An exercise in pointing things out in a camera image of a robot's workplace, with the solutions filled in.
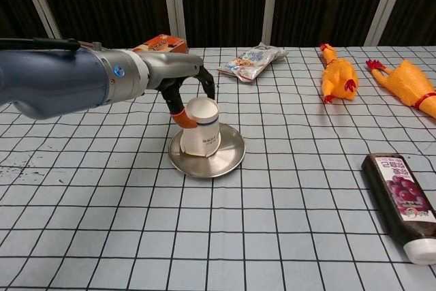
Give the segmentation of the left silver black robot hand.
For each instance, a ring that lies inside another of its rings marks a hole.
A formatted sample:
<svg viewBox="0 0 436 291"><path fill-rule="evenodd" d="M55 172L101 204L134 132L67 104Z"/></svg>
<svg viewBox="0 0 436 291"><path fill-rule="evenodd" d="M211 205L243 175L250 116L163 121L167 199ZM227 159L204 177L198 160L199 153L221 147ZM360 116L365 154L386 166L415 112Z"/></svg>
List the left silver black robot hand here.
<svg viewBox="0 0 436 291"><path fill-rule="evenodd" d="M200 81L208 98L215 98L215 81L203 60L197 55L178 52L141 52L140 57L149 69L147 88L161 93L174 122L183 129L197 127L197 122L185 111L180 87L192 77Z"/></svg>

